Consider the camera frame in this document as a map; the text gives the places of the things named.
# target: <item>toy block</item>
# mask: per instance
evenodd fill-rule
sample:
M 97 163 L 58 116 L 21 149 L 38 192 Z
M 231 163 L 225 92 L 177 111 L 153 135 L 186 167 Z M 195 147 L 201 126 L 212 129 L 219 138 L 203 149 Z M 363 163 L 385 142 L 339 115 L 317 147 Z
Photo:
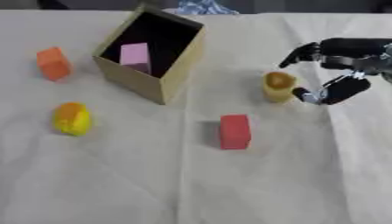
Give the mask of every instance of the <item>toy block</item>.
M 132 67 L 145 74 L 151 73 L 149 47 L 147 43 L 122 45 L 120 64 Z
M 37 64 L 43 75 L 51 81 L 59 80 L 71 73 L 67 58 L 57 46 L 38 52 Z
M 246 115 L 223 115 L 220 118 L 220 147 L 223 150 L 244 150 L 251 139 Z

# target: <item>red block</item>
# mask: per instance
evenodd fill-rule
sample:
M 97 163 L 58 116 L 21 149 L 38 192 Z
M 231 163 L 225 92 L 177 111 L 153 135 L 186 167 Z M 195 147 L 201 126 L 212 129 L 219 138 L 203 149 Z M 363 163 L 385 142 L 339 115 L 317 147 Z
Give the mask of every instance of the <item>red block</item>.
M 223 115 L 220 118 L 220 147 L 223 150 L 245 150 L 250 139 L 246 115 Z

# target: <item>yellow and orange ball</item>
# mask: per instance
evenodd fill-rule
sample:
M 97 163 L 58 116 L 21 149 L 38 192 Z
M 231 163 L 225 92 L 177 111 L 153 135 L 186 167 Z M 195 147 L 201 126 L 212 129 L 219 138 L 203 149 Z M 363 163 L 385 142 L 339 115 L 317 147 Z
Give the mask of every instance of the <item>yellow and orange ball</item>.
M 52 125 L 56 130 L 63 133 L 82 136 L 90 130 L 90 113 L 82 103 L 67 102 L 54 110 Z

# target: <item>orange cube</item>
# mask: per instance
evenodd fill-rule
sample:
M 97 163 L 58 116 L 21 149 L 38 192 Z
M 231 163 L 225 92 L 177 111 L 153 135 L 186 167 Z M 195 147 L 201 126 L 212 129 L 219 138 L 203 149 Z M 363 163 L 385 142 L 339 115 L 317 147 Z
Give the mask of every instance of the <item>orange cube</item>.
M 37 64 L 44 76 L 51 81 L 56 81 L 71 73 L 67 58 L 57 46 L 38 52 Z

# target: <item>open box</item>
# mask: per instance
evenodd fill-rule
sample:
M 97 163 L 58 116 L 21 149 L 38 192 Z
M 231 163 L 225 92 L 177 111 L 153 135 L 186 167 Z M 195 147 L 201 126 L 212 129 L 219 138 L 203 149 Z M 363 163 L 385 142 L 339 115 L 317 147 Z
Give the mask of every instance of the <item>open box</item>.
M 203 24 L 140 6 L 94 52 L 94 60 L 109 81 L 166 104 L 186 80 L 202 54 Z M 146 42 L 151 73 L 119 64 L 121 46 Z

